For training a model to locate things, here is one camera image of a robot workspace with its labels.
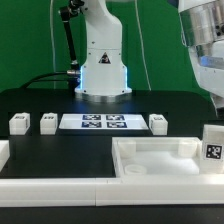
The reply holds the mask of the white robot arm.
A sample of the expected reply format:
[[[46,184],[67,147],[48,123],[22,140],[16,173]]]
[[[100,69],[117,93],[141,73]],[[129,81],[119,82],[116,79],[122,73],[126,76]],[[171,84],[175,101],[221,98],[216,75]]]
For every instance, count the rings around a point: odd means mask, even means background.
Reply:
[[[81,0],[87,31],[87,58],[81,67],[81,98],[114,102],[127,95],[127,69],[122,63],[122,25],[106,3],[135,0]],[[210,93],[224,116],[224,0],[168,0],[179,13],[182,43],[188,48],[198,85]]]

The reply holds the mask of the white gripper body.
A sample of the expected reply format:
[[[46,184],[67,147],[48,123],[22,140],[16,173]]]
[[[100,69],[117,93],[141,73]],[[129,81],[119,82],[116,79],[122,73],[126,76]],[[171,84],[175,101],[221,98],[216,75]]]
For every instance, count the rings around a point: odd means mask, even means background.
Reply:
[[[198,85],[210,93],[217,115],[224,115],[224,41],[188,49]]]

